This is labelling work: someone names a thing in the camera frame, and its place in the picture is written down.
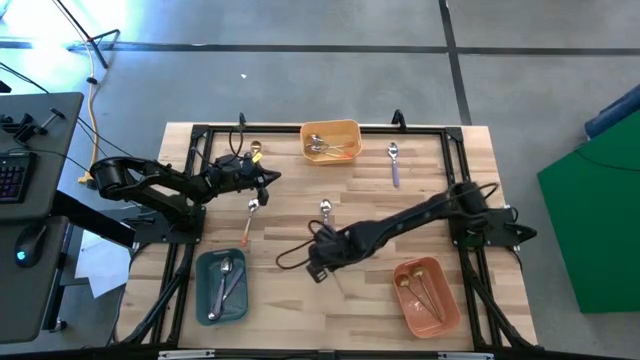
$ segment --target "white paper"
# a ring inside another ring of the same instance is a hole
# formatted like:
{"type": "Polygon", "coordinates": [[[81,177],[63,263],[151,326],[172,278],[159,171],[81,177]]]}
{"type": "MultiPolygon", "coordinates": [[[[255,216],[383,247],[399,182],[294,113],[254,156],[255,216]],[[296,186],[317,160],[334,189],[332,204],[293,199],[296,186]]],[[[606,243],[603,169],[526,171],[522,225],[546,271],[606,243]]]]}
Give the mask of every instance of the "white paper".
{"type": "Polygon", "coordinates": [[[129,250],[89,231],[82,234],[76,278],[89,278],[93,297],[112,290],[129,279],[129,250]]]}

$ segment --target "green board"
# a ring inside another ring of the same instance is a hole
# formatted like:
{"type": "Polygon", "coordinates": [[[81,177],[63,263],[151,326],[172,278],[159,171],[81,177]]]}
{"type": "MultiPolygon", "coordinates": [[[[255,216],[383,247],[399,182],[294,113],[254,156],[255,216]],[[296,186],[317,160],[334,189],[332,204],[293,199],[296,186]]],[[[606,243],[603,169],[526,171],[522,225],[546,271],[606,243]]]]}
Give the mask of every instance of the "green board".
{"type": "Polygon", "coordinates": [[[640,112],[539,172],[538,181],[580,311],[640,311],[640,112]]]}

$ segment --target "computer desk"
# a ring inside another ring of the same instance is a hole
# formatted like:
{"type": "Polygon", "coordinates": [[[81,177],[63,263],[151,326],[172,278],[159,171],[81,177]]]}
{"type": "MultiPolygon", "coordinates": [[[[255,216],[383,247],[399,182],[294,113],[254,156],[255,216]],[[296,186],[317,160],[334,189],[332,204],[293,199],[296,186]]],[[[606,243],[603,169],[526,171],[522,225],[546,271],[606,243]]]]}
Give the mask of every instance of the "computer desk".
{"type": "MultiPolygon", "coordinates": [[[[41,125],[52,107],[66,117],[51,122],[47,135],[35,135],[27,142],[38,158],[24,202],[0,204],[0,324],[10,324],[0,327],[0,343],[31,341],[41,328],[59,327],[64,292],[60,279],[66,260],[60,254],[69,246],[65,238],[70,224],[127,247],[133,244],[133,230],[57,190],[83,98],[82,93],[0,97],[0,113],[14,122],[29,113],[41,125]],[[16,239],[25,227],[43,219],[47,233],[42,258],[32,268],[19,268],[14,259],[16,239]]],[[[0,153],[20,148],[11,134],[0,131],[0,153]]]]}

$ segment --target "wooden tabletop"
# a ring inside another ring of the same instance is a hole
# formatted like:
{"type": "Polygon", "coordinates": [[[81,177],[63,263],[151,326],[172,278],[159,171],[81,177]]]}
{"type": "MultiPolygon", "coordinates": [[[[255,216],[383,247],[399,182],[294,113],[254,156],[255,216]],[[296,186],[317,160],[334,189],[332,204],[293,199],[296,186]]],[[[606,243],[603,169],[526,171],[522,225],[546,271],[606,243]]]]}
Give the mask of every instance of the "wooden tabletop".
{"type": "MultiPolygon", "coordinates": [[[[192,123],[169,123],[159,160],[182,170],[192,123]]],[[[463,127],[471,179],[484,184],[499,181],[487,127],[463,127]]],[[[249,313],[224,326],[201,326],[195,318],[195,268],[180,336],[180,347],[357,349],[357,350],[472,350],[471,332],[457,250],[445,221],[436,221],[391,241],[371,258],[336,271],[321,284],[313,282],[304,267],[282,271],[278,254],[310,238],[307,223],[321,220],[319,203],[331,200],[330,220],[336,228],[365,219],[382,219],[418,204],[447,187],[440,141],[430,135],[363,135],[363,151],[354,164],[312,166],[300,155],[297,134],[247,134],[245,149],[260,140],[262,165],[282,172],[268,188],[269,204],[253,217],[248,263],[249,313]],[[393,187],[389,142],[400,149],[400,189],[393,187]],[[436,258],[451,285],[462,321],[451,333],[418,339],[408,329],[392,286],[392,271],[414,258],[436,258]]],[[[212,157],[230,153],[227,135],[216,135],[212,157]]],[[[240,247],[253,191],[219,196],[207,204],[205,232],[196,247],[195,260],[204,252],[240,247]]],[[[490,206],[504,204],[499,190],[490,206]]],[[[148,246],[131,268],[131,277],[118,322],[120,337],[128,335],[158,296],[167,246],[148,246]]],[[[487,248],[494,297],[525,339],[536,343],[522,274],[513,254],[487,248]]],[[[306,251],[292,254],[293,264],[306,251]]],[[[179,263],[182,253],[178,254],[179,263]]],[[[173,316],[175,296],[165,318],[166,336],[173,316]]],[[[483,335],[490,339],[484,306],[478,300],[483,335]]]]}

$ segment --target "concrete floor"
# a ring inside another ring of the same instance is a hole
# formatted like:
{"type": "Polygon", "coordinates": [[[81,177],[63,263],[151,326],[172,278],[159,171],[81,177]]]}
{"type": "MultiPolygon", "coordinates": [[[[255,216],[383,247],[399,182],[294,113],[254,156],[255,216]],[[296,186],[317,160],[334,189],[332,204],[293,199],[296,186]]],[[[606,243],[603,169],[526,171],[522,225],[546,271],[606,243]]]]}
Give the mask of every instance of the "concrete floor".
{"type": "MultiPolygon", "coordinates": [[[[85,54],[54,49],[75,33],[52,6],[28,12],[14,1],[0,40],[48,39],[36,49],[1,49],[0,61],[51,91],[83,91],[85,54]]],[[[67,1],[92,34],[118,27],[122,41],[267,45],[447,45],[438,0],[67,1]]],[[[458,46],[503,48],[640,47],[634,0],[450,0],[458,46]]],[[[578,306],[536,173],[584,141],[583,123],[637,85],[640,56],[460,55],[471,121],[488,125],[507,201],[539,235],[522,247],[536,333],[551,350],[640,358],[640,314],[584,315],[578,306]]],[[[411,124],[460,125],[447,54],[296,52],[107,52],[112,68],[95,102],[100,133],[137,156],[154,158],[169,121],[304,122],[353,118],[387,123],[403,109],[411,124]],[[148,134],[141,141],[142,131],[148,134]]],[[[100,70],[97,78],[101,79],[100,70]]],[[[15,93],[37,92],[8,74],[15,93]]],[[[69,153],[88,163],[90,142],[76,133],[69,153]]],[[[67,164],[60,188],[98,209],[123,204],[80,187],[67,164]]],[[[65,295],[69,329],[18,352],[104,344],[117,291],[93,301],[65,295]]]]}

